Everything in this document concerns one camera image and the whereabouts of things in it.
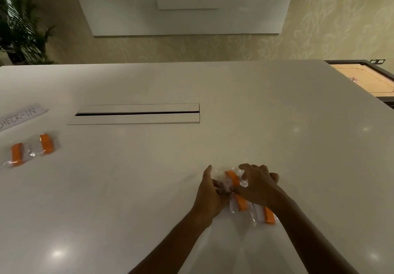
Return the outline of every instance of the white tabletop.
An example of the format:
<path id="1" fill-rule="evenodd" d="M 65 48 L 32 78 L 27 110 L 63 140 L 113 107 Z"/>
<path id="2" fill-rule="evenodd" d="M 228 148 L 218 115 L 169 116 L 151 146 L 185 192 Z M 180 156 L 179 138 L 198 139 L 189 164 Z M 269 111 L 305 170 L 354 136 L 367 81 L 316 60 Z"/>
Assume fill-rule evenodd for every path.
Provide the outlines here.
<path id="1" fill-rule="evenodd" d="M 267 164 L 361 273 L 394 272 L 394 112 L 323 61 L 0 68 L 0 146 L 61 148 L 0 172 L 0 273 L 125 274 L 190 209 L 204 168 Z M 199 124 L 80 125 L 88 104 L 199 103 Z M 306 273 L 283 227 L 224 211 L 181 273 Z"/>

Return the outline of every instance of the wall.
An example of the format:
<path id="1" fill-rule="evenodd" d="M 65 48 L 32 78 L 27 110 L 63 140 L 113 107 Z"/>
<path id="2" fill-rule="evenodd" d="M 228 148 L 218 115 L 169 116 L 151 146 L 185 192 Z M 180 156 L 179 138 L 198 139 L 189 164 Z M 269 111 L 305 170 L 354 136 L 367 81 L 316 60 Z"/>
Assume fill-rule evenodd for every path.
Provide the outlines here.
<path id="1" fill-rule="evenodd" d="M 59 63 L 378 59 L 394 72 L 394 0 L 292 0 L 283 32 L 94 38 L 78 0 L 38 0 Z"/>

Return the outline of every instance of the hand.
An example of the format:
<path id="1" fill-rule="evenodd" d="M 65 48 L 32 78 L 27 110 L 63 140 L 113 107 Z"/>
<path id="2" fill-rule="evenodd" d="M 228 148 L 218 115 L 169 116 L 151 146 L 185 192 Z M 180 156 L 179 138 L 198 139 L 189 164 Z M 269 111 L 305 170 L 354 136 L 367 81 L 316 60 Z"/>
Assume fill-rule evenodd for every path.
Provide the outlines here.
<path id="1" fill-rule="evenodd" d="M 257 165 L 241 164 L 239 165 L 239 169 L 245 171 L 242 178 L 244 180 L 247 179 L 248 186 L 233 186 L 231 190 L 247 201 L 257 203 L 272 210 L 280 196 L 286 195 L 277 185 L 279 175 L 269 172 L 267 166 L 262 165 L 258 167 Z"/>
<path id="2" fill-rule="evenodd" d="M 230 194 L 224 194 L 223 184 L 211 179 L 212 166 L 208 166 L 203 174 L 203 180 L 197 191 L 197 196 L 191 212 L 205 227 L 212 224 L 212 220 L 219 215 L 227 205 Z"/>

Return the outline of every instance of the orange strap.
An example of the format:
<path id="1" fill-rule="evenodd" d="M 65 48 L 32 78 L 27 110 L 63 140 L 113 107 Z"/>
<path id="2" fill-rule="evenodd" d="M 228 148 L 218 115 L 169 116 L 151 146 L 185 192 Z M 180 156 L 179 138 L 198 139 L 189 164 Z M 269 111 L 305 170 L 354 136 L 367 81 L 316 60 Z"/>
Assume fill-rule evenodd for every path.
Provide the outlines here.
<path id="1" fill-rule="evenodd" d="M 226 171 L 226 174 L 229 175 L 229 177 L 231 178 L 232 182 L 233 182 L 233 186 L 241 186 L 241 182 L 239 181 L 238 176 L 234 173 L 234 171 L 232 170 L 228 170 Z M 238 205 L 239 205 L 239 210 L 240 211 L 246 211 L 247 210 L 247 202 L 246 200 L 241 197 L 238 194 L 234 194 L 235 198 L 237 199 Z"/>
<path id="2" fill-rule="evenodd" d="M 11 147 L 12 166 L 22 165 L 23 162 L 23 144 L 17 143 Z"/>
<path id="3" fill-rule="evenodd" d="M 48 134 L 41 134 L 40 141 L 42 145 L 42 151 L 45 155 L 54 151 L 52 138 Z"/>
<path id="4" fill-rule="evenodd" d="M 263 207 L 267 224 L 275 224 L 275 215 L 268 207 Z"/>

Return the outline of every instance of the left hand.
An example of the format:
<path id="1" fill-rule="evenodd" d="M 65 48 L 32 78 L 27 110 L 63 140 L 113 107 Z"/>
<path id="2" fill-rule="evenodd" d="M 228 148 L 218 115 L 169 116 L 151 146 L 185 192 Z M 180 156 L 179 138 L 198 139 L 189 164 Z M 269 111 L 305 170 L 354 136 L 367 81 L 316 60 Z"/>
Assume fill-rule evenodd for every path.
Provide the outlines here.
<path id="1" fill-rule="evenodd" d="M 229 193 L 223 194 L 222 183 L 211 178 L 211 171 L 211 165 L 205 169 L 203 180 L 200 183 L 194 205 L 190 211 L 196 217 L 196 221 L 199 221 L 205 227 L 212 224 L 212 220 L 227 205 L 230 196 Z"/>

